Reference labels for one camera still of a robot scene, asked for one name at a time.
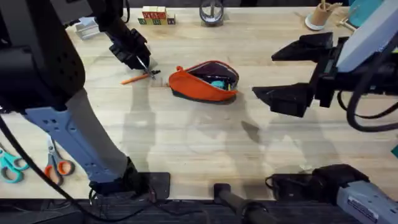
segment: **wooden letter block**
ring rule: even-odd
[[[139,17],[139,18],[138,18],[138,22],[139,22],[141,25],[146,25],[146,24],[147,24],[147,21],[146,21],[143,17]]]
[[[152,19],[145,19],[147,25],[154,25],[154,21]]]
[[[144,16],[145,19],[150,18],[150,6],[142,7],[142,15]]]
[[[170,16],[170,15],[168,16],[167,23],[169,25],[175,25],[175,14],[173,14],[172,16]]]
[[[167,15],[166,15],[166,7],[164,6],[159,6],[157,8],[157,18],[158,19],[166,19]]]
[[[153,19],[153,21],[154,21],[154,25],[162,25],[160,23],[160,19]]]
[[[158,19],[157,18],[157,6],[149,6],[149,13],[151,19]]]

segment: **wooden table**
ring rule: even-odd
[[[202,27],[198,9],[168,9],[176,26],[140,26],[132,9],[129,27],[147,38],[164,80],[177,65],[190,67],[206,60],[230,64],[240,74],[239,95],[231,105],[196,103],[172,95],[169,88],[153,87],[149,79],[132,85],[120,81],[139,75],[121,64],[108,50],[101,34],[82,41],[68,29],[84,61],[91,105],[116,145],[140,171],[168,171],[170,198],[211,198],[212,186],[227,182],[233,192],[248,198],[272,198],[264,178],[273,173],[297,173],[329,164],[347,163],[370,176],[385,193],[398,200],[398,159],[390,150],[396,131],[360,133],[346,122],[336,100],[331,108],[315,102],[304,118],[272,113],[256,98],[253,86],[307,82],[312,62],[273,62],[271,55],[303,34],[311,34],[303,20],[311,7],[227,9],[221,27]],[[332,15],[322,32],[351,35],[336,27],[347,9]],[[367,96],[359,112],[374,114],[395,102],[385,96]],[[22,146],[44,168],[46,135],[18,114],[4,116]],[[392,115],[383,121],[393,122]],[[13,148],[0,135],[6,149]],[[70,159],[61,149],[64,158]],[[31,169],[19,184],[0,182],[1,198],[59,198]],[[88,179],[78,166],[63,188],[76,198],[87,198]]]

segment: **pencil case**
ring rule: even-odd
[[[229,65],[216,60],[188,69],[178,66],[169,78],[173,95],[188,100],[216,103],[236,96],[239,75]]]

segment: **black cable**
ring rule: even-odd
[[[343,110],[347,111],[347,107],[344,104],[343,99],[341,97],[342,96],[342,92],[343,92],[342,90],[340,90],[338,92],[338,94],[337,94],[337,102],[338,102],[338,104],[340,105],[340,107]],[[391,114],[392,112],[394,112],[397,109],[398,109],[398,103],[394,103],[392,106],[390,106],[388,109],[386,109],[385,111],[383,111],[381,113],[378,113],[378,114],[375,114],[375,115],[372,115],[372,116],[364,116],[364,115],[355,114],[355,116],[357,116],[359,118],[362,118],[362,119],[378,119],[378,118],[382,118],[384,116],[387,116],[387,115]]]
[[[106,218],[101,218],[98,217],[91,212],[85,210],[74,198],[72,198],[68,193],[66,193],[64,190],[62,190],[56,183],[54,183],[51,179],[49,179],[43,171],[36,165],[36,163],[30,158],[30,156],[25,152],[25,150],[21,147],[17,139],[14,137],[14,135],[11,133],[10,129],[8,128],[7,124],[4,122],[2,116],[0,116],[0,129],[3,132],[4,136],[8,139],[8,141],[11,143],[11,145],[15,148],[15,150],[18,152],[18,154],[22,157],[23,160],[25,160],[26,164],[28,164],[33,171],[42,179],[44,182],[46,182],[50,187],[52,187],[55,191],[57,191],[60,195],[64,196],[72,205],[74,205],[77,209],[79,209],[82,214],[97,220],[101,222],[107,222],[107,223],[114,223],[114,222],[120,222],[122,220],[126,220],[128,218],[131,218],[138,213],[143,212],[145,209],[153,206],[152,203],[148,204],[147,206],[135,211],[134,213],[122,217],[122,218],[117,218],[117,219],[106,219]]]
[[[380,66],[380,64],[386,59],[387,56],[391,54],[391,52],[397,47],[398,45],[398,32],[395,33],[393,38],[384,48],[384,50],[373,60],[372,64],[369,67],[369,70],[363,75],[355,90],[351,99],[349,100],[347,106],[347,122],[348,124],[357,129],[358,131],[363,132],[380,132],[380,131],[390,131],[394,129],[398,129],[398,123],[391,123],[391,124],[384,124],[380,126],[362,126],[358,124],[355,120],[355,111],[359,103],[359,99],[361,98],[362,94],[369,88],[369,82],[371,81],[373,75],[375,74],[376,70]]]
[[[128,23],[130,21],[130,2],[129,0],[125,0],[126,3],[126,9],[127,9],[127,19],[124,21],[124,23]]]

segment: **orange handle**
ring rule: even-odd
[[[58,172],[62,175],[68,175],[72,172],[72,165],[68,161],[58,163]]]
[[[128,84],[128,83],[132,83],[132,82],[135,82],[135,81],[138,81],[138,80],[142,80],[143,78],[146,78],[146,77],[148,77],[148,76],[149,76],[149,75],[148,75],[147,73],[145,73],[145,74],[140,75],[140,76],[138,76],[138,77],[130,78],[130,79],[128,79],[128,80],[123,80],[123,81],[121,82],[121,84],[122,84],[122,85],[125,85],[125,84]]]
[[[56,184],[59,184],[61,181],[57,175],[57,171],[51,165],[45,167],[44,174]]]

